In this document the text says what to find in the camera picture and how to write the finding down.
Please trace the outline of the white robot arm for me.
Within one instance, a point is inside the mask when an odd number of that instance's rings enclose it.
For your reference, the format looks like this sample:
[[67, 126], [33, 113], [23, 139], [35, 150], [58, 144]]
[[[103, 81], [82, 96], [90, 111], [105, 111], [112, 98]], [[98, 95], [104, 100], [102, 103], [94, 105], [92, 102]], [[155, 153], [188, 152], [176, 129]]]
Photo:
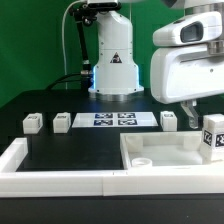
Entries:
[[[124, 100], [139, 93], [139, 68], [133, 60], [133, 29], [117, 13], [120, 4], [136, 0], [87, 0], [97, 12], [99, 59], [93, 69], [90, 96]], [[224, 0], [160, 0], [183, 17], [156, 30], [158, 47], [151, 59], [152, 96], [163, 104], [179, 102], [198, 126], [196, 100], [224, 93]]]

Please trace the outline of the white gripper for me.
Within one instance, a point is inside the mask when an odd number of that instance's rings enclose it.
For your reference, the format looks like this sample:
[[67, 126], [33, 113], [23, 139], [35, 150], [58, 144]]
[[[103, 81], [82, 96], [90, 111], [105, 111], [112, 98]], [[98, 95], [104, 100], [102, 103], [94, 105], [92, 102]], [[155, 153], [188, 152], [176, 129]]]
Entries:
[[222, 15], [211, 11], [184, 16], [153, 33], [158, 49], [151, 59], [152, 95], [165, 104], [183, 101], [192, 129], [198, 128], [192, 99], [224, 93], [222, 32]]

